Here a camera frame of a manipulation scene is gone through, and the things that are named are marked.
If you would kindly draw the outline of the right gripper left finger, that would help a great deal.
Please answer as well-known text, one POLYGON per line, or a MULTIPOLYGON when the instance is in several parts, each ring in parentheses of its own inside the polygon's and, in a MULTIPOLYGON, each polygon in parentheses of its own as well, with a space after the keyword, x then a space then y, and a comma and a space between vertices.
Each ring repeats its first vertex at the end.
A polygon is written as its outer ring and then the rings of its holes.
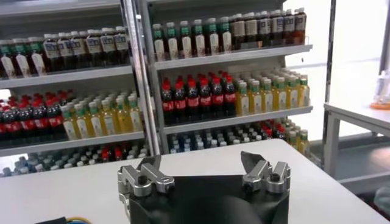
POLYGON ((175 189, 174 177, 163 174, 160 170, 161 156, 144 158, 137 168, 131 165, 118 170, 119 195, 148 197, 153 188, 158 193, 169 194, 175 189))

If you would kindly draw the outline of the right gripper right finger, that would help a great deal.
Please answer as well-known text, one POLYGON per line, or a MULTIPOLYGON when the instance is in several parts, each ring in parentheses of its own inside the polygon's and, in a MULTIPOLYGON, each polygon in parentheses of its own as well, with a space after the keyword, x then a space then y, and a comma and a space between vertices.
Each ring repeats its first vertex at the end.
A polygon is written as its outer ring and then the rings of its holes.
POLYGON ((272 165, 261 155, 241 152, 241 162, 246 174, 242 177, 242 186, 247 193, 260 190, 272 194, 283 194, 290 190, 291 169, 288 163, 278 161, 272 165))

